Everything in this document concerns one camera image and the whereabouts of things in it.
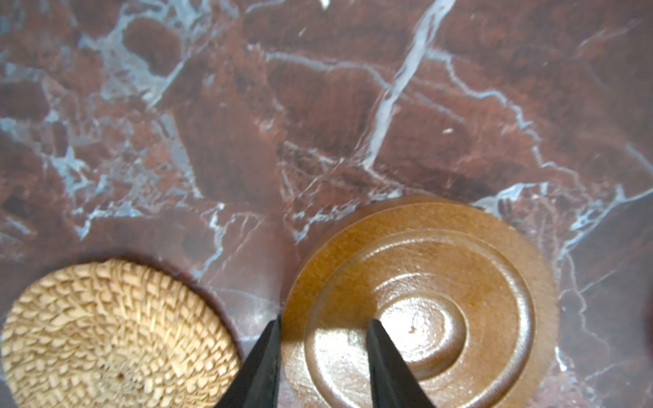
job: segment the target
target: woven straw texture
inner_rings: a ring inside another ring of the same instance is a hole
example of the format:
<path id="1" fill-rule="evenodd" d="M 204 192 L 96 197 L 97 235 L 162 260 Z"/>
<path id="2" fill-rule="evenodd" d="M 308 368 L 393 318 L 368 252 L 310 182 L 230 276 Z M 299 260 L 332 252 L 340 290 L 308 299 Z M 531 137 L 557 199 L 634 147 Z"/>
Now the woven straw texture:
<path id="1" fill-rule="evenodd" d="M 21 408 L 212 407 L 240 365 L 199 296 L 122 260 L 28 287 L 7 316 L 2 364 Z"/>

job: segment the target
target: round wooden plate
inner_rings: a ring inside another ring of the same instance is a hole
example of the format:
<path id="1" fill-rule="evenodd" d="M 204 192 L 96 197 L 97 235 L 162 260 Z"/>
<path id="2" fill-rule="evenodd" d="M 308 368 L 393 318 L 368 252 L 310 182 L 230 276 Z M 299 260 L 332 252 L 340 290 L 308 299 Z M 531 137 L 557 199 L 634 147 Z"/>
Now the round wooden plate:
<path id="1" fill-rule="evenodd" d="M 537 250 L 491 215 L 434 198 L 364 208 L 306 259 L 281 325 L 285 372 L 304 406 L 372 406 L 372 318 L 438 408 L 522 407 L 558 335 Z"/>

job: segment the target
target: reddish-brown marble countertop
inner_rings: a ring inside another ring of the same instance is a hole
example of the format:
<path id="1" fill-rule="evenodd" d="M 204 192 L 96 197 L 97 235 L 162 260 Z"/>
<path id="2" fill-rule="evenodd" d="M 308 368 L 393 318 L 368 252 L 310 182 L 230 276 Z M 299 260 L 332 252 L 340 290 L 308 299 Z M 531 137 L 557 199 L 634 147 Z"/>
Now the reddish-brown marble countertop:
<path id="1" fill-rule="evenodd" d="M 0 314 L 125 257 L 247 353 L 325 229 L 437 195 L 550 264 L 531 407 L 653 407 L 652 24 L 644 0 L 2 0 Z"/>

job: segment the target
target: wooden lid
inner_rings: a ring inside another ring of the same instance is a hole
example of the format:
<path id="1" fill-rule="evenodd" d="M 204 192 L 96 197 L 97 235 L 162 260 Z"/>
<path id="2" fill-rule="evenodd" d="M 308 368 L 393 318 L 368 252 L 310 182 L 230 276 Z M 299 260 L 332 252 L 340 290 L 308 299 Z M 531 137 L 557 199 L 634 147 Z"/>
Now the wooden lid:
<path id="1" fill-rule="evenodd" d="M 166 274 L 109 260 L 25 289 L 3 328 L 2 365 L 21 408 L 208 408 L 240 361 L 199 296 Z"/>
<path id="2" fill-rule="evenodd" d="M 558 333 L 551 274 L 526 238 L 433 198 L 365 208 L 306 259 L 281 325 L 305 406 L 372 406 L 364 345 L 374 317 L 438 408 L 522 407 Z"/>

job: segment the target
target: rattan coaster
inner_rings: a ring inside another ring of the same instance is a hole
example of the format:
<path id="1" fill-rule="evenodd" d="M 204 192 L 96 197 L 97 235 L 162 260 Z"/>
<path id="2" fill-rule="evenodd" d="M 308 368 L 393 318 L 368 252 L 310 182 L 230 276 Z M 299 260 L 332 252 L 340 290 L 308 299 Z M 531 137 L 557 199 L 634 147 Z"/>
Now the rattan coaster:
<path id="1" fill-rule="evenodd" d="M 21 408 L 213 407 L 240 366 L 199 296 L 122 260 L 30 285 L 7 316 L 2 364 Z"/>

